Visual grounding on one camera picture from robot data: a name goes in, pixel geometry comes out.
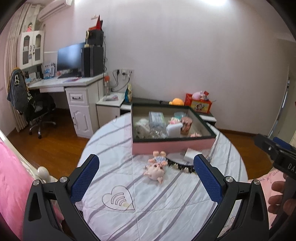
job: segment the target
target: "box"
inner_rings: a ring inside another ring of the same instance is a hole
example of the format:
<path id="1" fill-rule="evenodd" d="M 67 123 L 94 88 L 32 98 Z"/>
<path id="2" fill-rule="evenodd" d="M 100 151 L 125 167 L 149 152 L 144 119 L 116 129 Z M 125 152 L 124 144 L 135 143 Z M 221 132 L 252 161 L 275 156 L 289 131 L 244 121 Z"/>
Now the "box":
<path id="1" fill-rule="evenodd" d="M 209 114 L 212 102 L 205 100 L 195 100 L 192 98 L 192 94 L 187 93 L 184 104 L 186 106 L 190 106 L 196 112 Z"/>
<path id="2" fill-rule="evenodd" d="M 175 112 L 184 112 L 192 119 L 192 125 L 188 136 L 198 132 L 201 137 L 180 137 L 165 139 L 140 139 L 135 137 L 134 123 L 142 118 L 148 120 L 149 112 L 162 112 L 168 124 Z M 153 151 L 165 151 L 167 153 L 186 152 L 188 148 L 194 150 L 211 149 L 216 135 L 210 127 L 199 117 L 199 115 L 189 106 L 159 105 L 159 104 L 137 104 L 131 105 L 131 131 L 132 131 L 132 154 L 151 155 Z"/>

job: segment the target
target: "white bed frame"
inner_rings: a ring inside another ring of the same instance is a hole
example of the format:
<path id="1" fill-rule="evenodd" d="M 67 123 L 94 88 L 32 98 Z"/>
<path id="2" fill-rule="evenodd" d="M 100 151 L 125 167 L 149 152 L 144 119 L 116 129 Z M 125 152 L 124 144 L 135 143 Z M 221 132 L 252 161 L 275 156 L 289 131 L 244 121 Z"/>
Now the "white bed frame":
<path id="1" fill-rule="evenodd" d="M 0 139 L 5 143 L 5 145 L 17 156 L 22 165 L 26 168 L 26 170 L 30 173 L 30 175 L 34 179 L 39 179 L 43 183 L 51 183 L 56 182 L 57 179 L 53 176 L 49 175 L 48 170 L 45 167 L 39 167 L 36 169 L 33 167 L 19 152 L 18 150 L 11 144 L 11 142 L 7 139 L 7 137 L 0 130 Z"/>

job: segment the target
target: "pink piggy toy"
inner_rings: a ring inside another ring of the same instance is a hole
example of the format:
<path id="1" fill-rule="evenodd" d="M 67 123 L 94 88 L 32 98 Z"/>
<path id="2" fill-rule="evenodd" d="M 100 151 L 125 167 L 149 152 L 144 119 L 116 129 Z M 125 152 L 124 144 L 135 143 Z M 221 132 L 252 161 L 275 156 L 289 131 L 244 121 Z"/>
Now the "pink piggy toy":
<path id="1" fill-rule="evenodd" d="M 150 179 L 158 181 L 161 184 L 165 174 L 164 167 L 168 164 L 166 161 L 166 153 L 164 151 L 161 153 L 154 151 L 153 156 L 154 158 L 149 160 L 152 165 L 145 166 L 147 171 L 144 172 L 144 175 L 147 175 Z"/>

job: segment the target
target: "round table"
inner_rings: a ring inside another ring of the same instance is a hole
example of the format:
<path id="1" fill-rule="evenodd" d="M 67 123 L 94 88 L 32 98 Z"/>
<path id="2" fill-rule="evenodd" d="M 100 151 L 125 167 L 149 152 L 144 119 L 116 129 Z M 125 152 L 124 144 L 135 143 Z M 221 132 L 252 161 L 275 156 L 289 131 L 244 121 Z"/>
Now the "round table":
<path id="1" fill-rule="evenodd" d="M 211 150 L 203 151 L 204 156 L 224 176 L 246 182 L 240 154 L 220 131 L 210 127 L 217 137 Z M 102 241 L 191 240 L 216 207 L 194 173 L 165 167 L 162 184 L 143 175 L 143 167 L 153 156 L 132 155 L 130 113 L 104 125 L 91 137 L 78 166 L 90 154 L 99 157 L 100 167 L 76 206 Z M 178 155 L 171 153 L 168 158 L 181 162 Z M 239 204 L 237 201 L 229 222 Z"/>

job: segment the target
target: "cabinet door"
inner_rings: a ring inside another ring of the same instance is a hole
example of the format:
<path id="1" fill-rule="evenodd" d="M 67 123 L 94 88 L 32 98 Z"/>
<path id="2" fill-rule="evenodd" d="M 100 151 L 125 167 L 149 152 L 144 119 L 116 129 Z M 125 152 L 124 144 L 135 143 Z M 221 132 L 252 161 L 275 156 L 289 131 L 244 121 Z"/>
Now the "cabinet door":
<path id="1" fill-rule="evenodd" d="M 22 33 L 19 40 L 19 68 L 24 69 L 32 66 L 33 32 Z"/>
<path id="2" fill-rule="evenodd" d="M 94 133 L 91 126 L 89 106 L 69 105 L 76 134 L 90 138 Z"/>
<path id="3" fill-rule="evenodd" d="M 119 107 L 111 107 L 104 105 L 97 105 L 96 111 L 98 113 L 98 120 L 100 128 L 107 124 L 109 121 L 120 116 L 120 108 Z"/>
<path id="4" fill-rule="evenodd" d="M 34 31 L 33 32 L 33 52 L 32 52 L 32 65 L 43 63 L 43 41 L 44 32 Z"/>

